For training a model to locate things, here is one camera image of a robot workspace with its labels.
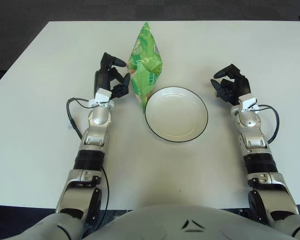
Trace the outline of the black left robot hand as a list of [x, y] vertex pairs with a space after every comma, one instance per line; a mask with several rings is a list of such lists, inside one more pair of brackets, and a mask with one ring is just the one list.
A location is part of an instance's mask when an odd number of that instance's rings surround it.
[[101, 88], [111, 92], [109, 99], [112, 100], [121, 98], [129, 93], [130, 73], [122, 76], [115, 66], [126, 67], [127, 64], [123, 60], [105, 52], [100, 62], [100, 69], [94, 75], [94, 94]]

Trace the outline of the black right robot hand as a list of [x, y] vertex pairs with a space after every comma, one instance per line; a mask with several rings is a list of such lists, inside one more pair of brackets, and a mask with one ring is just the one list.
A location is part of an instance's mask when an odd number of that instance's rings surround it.
[[239, 97], [251, 93], [249, 80], [234, 64], [218, 71], [210, 82], [216, 90], [216, 96], [233, 106], [239, 104]]

